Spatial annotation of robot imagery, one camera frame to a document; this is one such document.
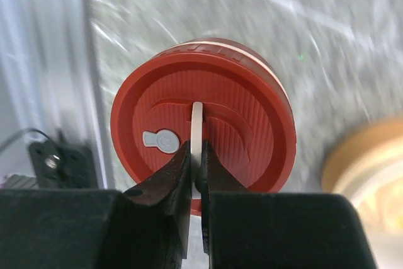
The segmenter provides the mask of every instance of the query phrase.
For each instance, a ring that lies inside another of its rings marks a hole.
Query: jar lid
[[[144,181],[172,158],[166,151],[175,149],[164,147],[174,137],[179,144],[190,139],[197,101],[203,103],[203,138],[224,167],[252,191],[280,190],[296,151],[287,94],[261,56],[219,38],[171,47],[123,82],[112,106],[111,134],[134,181]],[[161,131],[169,136],[152,143]],[[200,200],[193,200],[192,214],[200,210]]]

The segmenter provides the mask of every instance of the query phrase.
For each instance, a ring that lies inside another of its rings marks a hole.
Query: gray lock symbol
[[[178,136],[168,129],[160,130],[156,134],[144,131],[143,143],[146,147],[156,147],[166,154],[173,154],[179,149]]]

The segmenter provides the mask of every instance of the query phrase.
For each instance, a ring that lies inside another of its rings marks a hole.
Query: gray marble surface
[[[283,191],[320,191],[321,164],[344,135],[403,111],[403,0],[91,0],[91,9],[107,117],[122,81],[166,47],[223,37],[260,53],[297,127]],[[126,189],[132,180],[112,153]],[[183,268],[208,268],[200,219],[191,223]]]

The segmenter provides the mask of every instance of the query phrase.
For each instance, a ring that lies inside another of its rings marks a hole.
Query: metal screw
[[[57,166],[60,163],[60,158],[58,156],[55,156],[54,154],[51,154],[49,157],[46,158],[45,164],[49,168],[56,169]]]

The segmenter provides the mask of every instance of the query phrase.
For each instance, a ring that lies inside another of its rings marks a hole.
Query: black bracket
[[[141,241],[141,249],[130,251],[136,268],[181,268],[188,251],[190,170],[186,141],[170,162],[125,192],[136,213],[133,241]]]
[[[97,188],[94,161],[87,147],[46,140],[28,151],[40,188]]]

